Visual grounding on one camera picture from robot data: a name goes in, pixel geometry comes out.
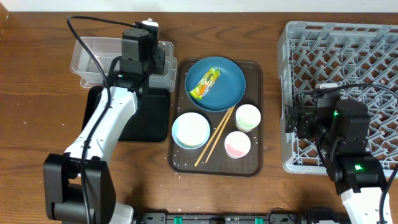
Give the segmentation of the white cup pink inside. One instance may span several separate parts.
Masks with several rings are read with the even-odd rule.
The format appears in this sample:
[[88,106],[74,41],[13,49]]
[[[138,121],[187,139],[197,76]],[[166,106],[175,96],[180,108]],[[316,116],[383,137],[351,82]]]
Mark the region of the white cup pink inside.
[[226,136],[224,148],[230,158],[239,159],[250,151],[251,141],[246,133],[234,131]]

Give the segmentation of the yellow green snack wrapper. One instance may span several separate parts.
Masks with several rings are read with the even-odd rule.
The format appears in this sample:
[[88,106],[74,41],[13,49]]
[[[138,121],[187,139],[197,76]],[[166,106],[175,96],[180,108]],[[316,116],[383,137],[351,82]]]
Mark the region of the yellow green snack wrapper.
[[210,68],[198,82],[196,87],[190,91],[190,95],[194,99],[202,100],[215,84],[220,75],[221,70]]

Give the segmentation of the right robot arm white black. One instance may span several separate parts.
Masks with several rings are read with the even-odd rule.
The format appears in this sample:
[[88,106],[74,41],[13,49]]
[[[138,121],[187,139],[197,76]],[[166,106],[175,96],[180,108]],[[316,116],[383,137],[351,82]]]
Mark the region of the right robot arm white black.
[[366,146],[370,116],[365,104],[320,100],[313,110],[286,105],[285,132],[314,139],[321,162],[351,223],[392,223],[389,188],[381,163]]

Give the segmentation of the light blue small bowl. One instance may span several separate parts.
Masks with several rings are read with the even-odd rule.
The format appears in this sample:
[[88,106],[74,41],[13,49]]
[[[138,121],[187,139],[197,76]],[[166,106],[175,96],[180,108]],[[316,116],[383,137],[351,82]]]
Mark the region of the light blue small bowl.
[[199,113],[184,113],[174,121],[172,137],[174,142],[184,149],[197,149],[209,139],[210,124]]

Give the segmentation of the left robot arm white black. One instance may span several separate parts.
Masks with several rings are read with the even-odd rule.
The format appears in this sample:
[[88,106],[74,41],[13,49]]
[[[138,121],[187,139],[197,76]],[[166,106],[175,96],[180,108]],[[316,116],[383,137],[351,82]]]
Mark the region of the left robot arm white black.
[[149,86],[164,71],[165,53],[154,31],[125,30],[101,99],[77,139],[44,162],[45,208],[63,223],[132,223],[134,210],[117,202],[108,167],[119,137]]

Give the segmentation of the white cup green inside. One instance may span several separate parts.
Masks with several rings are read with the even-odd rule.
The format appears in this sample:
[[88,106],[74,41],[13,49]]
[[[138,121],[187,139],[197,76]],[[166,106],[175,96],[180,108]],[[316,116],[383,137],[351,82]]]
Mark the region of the white cup green inside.
[[261,122],[261,112],[257,107],[250,104],[241,105],[236,110],[236,126],[244,132],[250,132]]

